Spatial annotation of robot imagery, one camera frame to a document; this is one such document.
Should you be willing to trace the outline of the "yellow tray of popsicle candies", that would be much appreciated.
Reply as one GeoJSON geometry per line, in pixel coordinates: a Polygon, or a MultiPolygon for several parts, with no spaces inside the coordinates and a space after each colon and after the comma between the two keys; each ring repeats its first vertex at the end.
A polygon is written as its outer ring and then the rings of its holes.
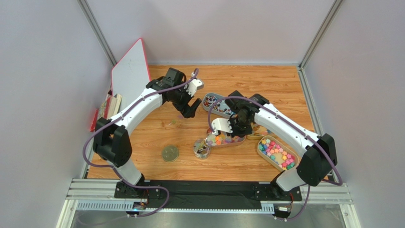
{"type": "Polygon", "coordinates": [[[257,123],[252,123],[251,127],[252,133],[246,136],[248,140],[259,140],[264,136],[274,135],[272,131],[268,130],[267,128],[261,125],[258,125],[257,123]]]}

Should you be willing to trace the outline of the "pink tray of gummy candies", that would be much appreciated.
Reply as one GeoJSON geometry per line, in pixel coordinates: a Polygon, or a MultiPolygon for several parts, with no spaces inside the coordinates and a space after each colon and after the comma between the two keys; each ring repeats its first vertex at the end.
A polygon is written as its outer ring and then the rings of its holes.
{"type": "MultiPolygon", "coordinates": [[[[206,131],[206,134],[213,134],[211,129],[208,128],[206,131]]],[[[225,133],[225,132],[220,132],[218,135],[222,137],[222,144],[219,146],[214,146],[214,147],[227,147],[227,146],[238,146],[242,144],[246,140],[246,136],[244,137],[231,137],[230,133],[225,133]]]]}

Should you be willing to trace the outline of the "clear plastic jar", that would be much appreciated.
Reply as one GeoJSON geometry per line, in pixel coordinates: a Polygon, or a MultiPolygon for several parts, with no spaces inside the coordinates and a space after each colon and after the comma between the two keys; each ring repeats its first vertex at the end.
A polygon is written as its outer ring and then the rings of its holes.
{"type": "Polygon", "coordinates": [[[199,159],[207,159],[211,154],[211,147],[206,143],[206,140],[197,139],[193,144],[194,155],[199,159]]]}

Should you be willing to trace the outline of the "beige tray of star candies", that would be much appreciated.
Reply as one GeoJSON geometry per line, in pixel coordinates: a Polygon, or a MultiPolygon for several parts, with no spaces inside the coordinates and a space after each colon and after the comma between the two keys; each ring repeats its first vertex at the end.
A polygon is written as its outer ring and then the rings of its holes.
{"type": "Polygon", "coordinates": [[[287,171],[299,165],[301,157],[276,138],[266,135],[257,144],[257,153],[279,171],[287,171]]]}

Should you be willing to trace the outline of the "gold metal jar lid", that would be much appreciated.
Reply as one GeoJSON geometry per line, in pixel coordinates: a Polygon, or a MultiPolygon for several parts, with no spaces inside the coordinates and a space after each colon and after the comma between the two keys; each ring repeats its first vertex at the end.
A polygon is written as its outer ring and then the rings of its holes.
{"type": "Polygon", "coordinates": [[[162,149],[161,157],[165,162],[174,162],[179,157],[179,150],[174,145],[168,145],[162,149]]]}

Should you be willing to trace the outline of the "silver metal scoop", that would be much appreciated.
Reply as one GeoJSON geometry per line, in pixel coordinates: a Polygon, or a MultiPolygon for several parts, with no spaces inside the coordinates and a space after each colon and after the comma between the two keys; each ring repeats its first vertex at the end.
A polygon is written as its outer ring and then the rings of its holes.
{"type": "Polygon", "coordinates": [[[209,134],[207,135],[205,142],[210,147],[219,146],[222,144],[222,137],[220,135],[209,134]]]}

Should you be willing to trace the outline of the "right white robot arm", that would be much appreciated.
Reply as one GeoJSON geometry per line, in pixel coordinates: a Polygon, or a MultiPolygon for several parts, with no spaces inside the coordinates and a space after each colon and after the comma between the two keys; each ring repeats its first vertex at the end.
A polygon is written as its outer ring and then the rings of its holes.
{"type": "Polygon", "coordinates": [[[287,192],[305,184],[318,186],[331,171],[337,170],[335,141],[329,134],[304,129],[260,94],[247,98],[234,91],[225,103],[234,112],[227,123],[231,135],[245,136],[252,132],[251,124],[256,123],[277,135],[301,158],[297,165],[272,180],[277,190],[287,192]]]}

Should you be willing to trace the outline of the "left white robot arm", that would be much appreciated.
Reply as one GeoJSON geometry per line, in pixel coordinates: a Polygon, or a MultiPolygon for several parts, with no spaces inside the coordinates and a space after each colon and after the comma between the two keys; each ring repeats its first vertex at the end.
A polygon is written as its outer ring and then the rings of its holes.
{"type": "Polygon", "coordinates": [[[199,69],[192,72],[190,79],[177,69],[169,68],[166,75],[150,81],[145,90],[124,110],[109,119],[99,118],[92,135],[92,150],[107,162],[119,179],[129,186],[136,186],[142,173],[131,159],[130,135],[133,130],[155,109],[166,102],[172,103],[184,118],[193,118],[201,99],[189,102],[204,83],[197,78],[199,69]]]}

